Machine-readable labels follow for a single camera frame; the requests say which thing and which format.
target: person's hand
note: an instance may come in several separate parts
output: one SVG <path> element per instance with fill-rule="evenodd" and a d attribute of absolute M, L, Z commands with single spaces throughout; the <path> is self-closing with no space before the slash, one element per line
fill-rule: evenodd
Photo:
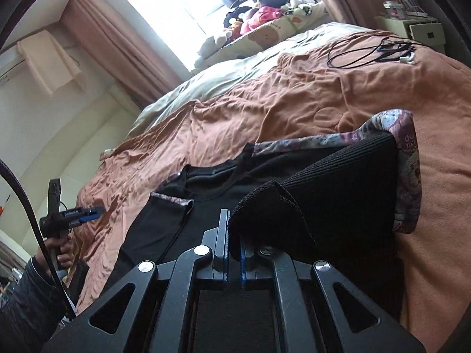
<path fill-rule="evenodd" d="M 61 254 L 57 256 L 57 260 L 64 268 L 72 267 L 74 263 L 74 255 L 72 253 L 72 248 L 74 246 L 74 236 L 69 233 L 66 238 L 63 239 L 56 239 L 56 238 L 49 238 L 44 240 L 44 244 L 46 244 L 46 249 L 49 251 L 51 248 L 59 247 Z M 35 255 L 36 262 L 42 268 L 44 273 L 51 277 L 51 272 L 49 270 L 48 264 L 46 263 L 46 259 L 42 254 L 41 249 L 38 247 L 38 250 Z"/>

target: screw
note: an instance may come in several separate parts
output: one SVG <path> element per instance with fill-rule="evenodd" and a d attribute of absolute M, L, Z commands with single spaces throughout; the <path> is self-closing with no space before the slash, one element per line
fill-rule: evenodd
<path fill-rule="evenodd" d="M 314 268 L 321 272 L 327 272 L 330 269 L 330 264 L 321 260 L 314 264 Z"/>
<path fill-rule="evenodd" d="M 264 246 L 264 247 L 262 247 L 262 249 L 260 250 L 260 253 L 261 253 L 261 254 L 264 254 L 265 256 L 270 256 L 271 254 L 274 253 L 274 250 L 273 250 L 273 247 Z"/>
<path fill-rule="evenodd" d="M 197 246 L 194 249 L 194 252 L 199 256 L 204 256 L 205 254 L 209 253 L 209 247 L 207 246 Z"/>
<path fill-rule="evenodd" d="M 154 267 L 154 263 L 152 263 L 152 261 L 143 261 L 142 263 L 139 263 L 139 265 L 137 266 L 137 268 L 141 272 L 149 272 L 152 270 L 153 267 Z"/>

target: black metal bracket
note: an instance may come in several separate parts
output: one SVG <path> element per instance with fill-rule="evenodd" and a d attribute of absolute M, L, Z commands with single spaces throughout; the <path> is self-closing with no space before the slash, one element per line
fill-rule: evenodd
<path fill-rule="evenodd" d="M 43 353 L 193 351 L 199 291 L 228 280 L 229 211 L 176 261 L 143 261 L 49 340 Z M 425 353 L 328 262 L 305 264 L 241 240 L 246 290 L 269 289 L 277 353 Z"/>
<path fill-rule="evenodd" d="M 270 289 L 280 353 L 425 353 L 423 345 L 325 261 L 310 265 L 241 241 L 246 290 Z"/>
<path fill-rule="evenodd" d="M 199 290 L 221 290 L 228 278 L 229 211 L 202 244 L 176 261 L 143 261 L 43 347 L 44 353 L 187 352 L 193 343 Z"/>

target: white towel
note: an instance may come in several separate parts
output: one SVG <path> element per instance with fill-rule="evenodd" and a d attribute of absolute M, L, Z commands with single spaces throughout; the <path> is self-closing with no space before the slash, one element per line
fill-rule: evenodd
<path fill-rule="evenodd" d="M 47 95 L 52 96 L 54 91 L 72 80 L 85 89 L 82 71 L 48 31 L 18 41 L 17 46 L 34 79 Z"/>

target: wrinkled blanket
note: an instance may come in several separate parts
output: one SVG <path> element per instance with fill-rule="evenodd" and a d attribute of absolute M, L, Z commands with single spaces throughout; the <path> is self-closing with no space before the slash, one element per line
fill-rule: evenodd
<path fill-rule="evenodd" d="M 348 39 L 338 51 L 380 42 L 371 32 Z M 206 102 L 185 103 L 102 163 L 78 196 L 79 205 L 107 208 L 99 221 L 76 229 L 79 256 L 90 266 L 80 310 L 100 294 L 150 191 L 185 164 L 216 165 L 248 141 L 352 131 L 377 112 L 401 108 L 414 114 L 422 176 L 417 229 L 397 236 L 407 292 L 403 324 L 429 353 L 439 349 L 471 300 L 471 70 L 423 46 L 416 65 L 331 69 L 331 45 L 282 54 L 266 74 Z"/>
<path fill-rule="evenodd" d="M 251 57 L 245 54 L 244 57 L 247 58 L 243 60 L 220 61 L 147 106 L 137 118 L 126 140 L 158 125 L 189 101 L 205 102 L 226 93 L 240 82 L 260 77 L 276 66 L 278 56 L 283 52 L 305 54 L 334 39 L 367 30 L 369 29 L 355 25 L 331 22 L 293 36 L 265 51 L 258 49 L 258 53 Z"/>

